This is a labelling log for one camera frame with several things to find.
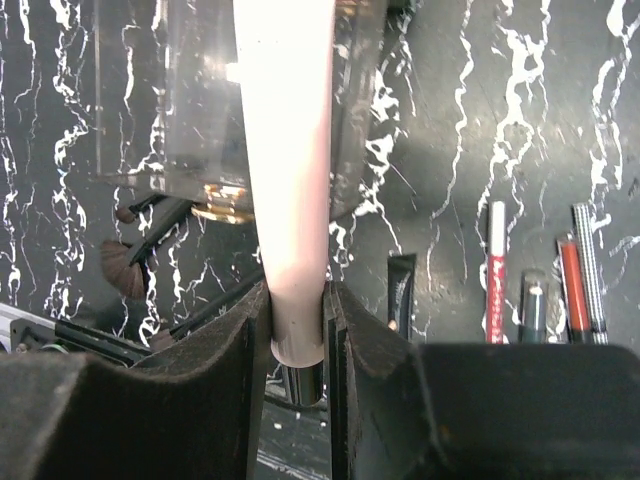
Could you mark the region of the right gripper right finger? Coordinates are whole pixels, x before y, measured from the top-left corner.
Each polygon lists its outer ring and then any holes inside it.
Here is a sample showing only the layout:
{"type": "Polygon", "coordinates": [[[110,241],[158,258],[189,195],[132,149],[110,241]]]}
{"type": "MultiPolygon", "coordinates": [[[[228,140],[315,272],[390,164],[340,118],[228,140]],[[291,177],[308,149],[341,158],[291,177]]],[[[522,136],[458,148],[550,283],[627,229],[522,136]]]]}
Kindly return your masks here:
{"type": "Polygon", "coordinates": [[[335,479],[635,479],[639,360],[613,345],[413,344],[323,294],[335,479]]]}

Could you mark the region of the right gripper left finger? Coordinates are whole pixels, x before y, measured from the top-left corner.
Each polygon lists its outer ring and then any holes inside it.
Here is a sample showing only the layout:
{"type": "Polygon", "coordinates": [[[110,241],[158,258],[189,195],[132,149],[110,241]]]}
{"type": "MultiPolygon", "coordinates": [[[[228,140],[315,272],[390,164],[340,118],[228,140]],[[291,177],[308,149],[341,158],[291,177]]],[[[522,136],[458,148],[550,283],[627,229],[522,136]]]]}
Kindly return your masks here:
{"type": "Polygon", "coordinates": [[[270,358],[255,285],[218,319],[124,368],[90,354],[1,358],[5,479],[250,479],[270,358]]]}

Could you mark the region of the black makeup tube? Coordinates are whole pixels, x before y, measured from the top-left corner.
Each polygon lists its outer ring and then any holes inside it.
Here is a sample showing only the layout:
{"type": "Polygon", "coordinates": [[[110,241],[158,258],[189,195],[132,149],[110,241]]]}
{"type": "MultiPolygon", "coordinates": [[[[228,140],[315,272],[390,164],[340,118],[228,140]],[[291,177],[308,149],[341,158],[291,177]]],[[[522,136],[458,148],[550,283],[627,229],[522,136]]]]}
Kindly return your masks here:
{"type": "Polygon", "coordinates": [[[414,280],[417,255],[391,255],[387,258],[387,326],[405,340],[411,337],[414,317],[414,280]]]}

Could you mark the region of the large fluffy powder brush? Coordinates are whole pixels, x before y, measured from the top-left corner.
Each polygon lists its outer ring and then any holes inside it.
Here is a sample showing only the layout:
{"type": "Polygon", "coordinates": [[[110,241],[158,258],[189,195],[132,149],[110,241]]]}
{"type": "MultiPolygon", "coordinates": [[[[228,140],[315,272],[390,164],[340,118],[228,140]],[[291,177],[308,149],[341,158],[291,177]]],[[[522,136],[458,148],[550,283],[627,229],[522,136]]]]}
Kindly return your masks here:
{"type": "Polygon", "coordinates": [[[134,300],[146,297],[145,265],[162,238],[190,214],[193,202],[174,199],[164,215],[133,244],[105,240],[100,247],[106,281],[120,294],[134,300]]]}

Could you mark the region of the red lip pencil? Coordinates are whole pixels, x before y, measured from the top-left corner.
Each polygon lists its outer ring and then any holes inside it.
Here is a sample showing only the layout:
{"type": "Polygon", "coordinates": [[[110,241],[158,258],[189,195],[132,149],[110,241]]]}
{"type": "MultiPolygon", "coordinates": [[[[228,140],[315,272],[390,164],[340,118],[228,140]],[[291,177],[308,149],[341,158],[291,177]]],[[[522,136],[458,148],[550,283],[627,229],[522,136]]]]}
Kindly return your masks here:
{"type": "Polygon", "coordinates": [[[487,341],[503,342],[503,310],[506,286],[506,205],[493,201],[489,208],[487,262],[487,341]]]}

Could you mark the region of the thin black makeup brush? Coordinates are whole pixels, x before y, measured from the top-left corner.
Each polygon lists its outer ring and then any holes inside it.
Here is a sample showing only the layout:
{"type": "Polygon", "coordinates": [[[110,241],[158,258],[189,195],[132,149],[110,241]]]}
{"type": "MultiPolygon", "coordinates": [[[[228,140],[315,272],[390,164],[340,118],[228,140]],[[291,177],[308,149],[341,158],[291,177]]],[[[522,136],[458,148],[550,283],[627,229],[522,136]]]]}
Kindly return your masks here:
{"type": "Polygon", "coordinates": [[[124,224],[132,224],[140,214],[147,212],[152,206],[162,202],[165,198],[165,195],[159,193],[147,195],[142,200],[116,208],[114,211],[115,218],[124,224]]]}

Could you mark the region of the brown lipstick tube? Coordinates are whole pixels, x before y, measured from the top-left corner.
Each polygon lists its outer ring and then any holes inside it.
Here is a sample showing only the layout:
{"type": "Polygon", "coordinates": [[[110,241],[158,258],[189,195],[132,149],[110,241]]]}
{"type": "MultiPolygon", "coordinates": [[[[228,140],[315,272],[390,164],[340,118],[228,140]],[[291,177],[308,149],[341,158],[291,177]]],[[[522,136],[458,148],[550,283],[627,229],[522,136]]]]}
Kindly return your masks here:
{"type": "Polygon", "coordinates": [[[557,239],[571,343],[593,342],[579,263],[577,241],[569,232],[557,239]]]}

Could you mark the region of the pink lip gloss tube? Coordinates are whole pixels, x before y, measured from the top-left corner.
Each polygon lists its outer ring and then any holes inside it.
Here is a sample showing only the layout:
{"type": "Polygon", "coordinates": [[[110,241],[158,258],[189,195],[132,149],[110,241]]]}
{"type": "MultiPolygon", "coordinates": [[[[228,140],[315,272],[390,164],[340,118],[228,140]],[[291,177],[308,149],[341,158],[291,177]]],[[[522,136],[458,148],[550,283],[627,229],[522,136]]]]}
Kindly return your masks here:
{"type": "Polygon", "coordinates": [[[233,9],[272,352],[306,368],[324,358],[335,4],[236,1],[233,9]]]}

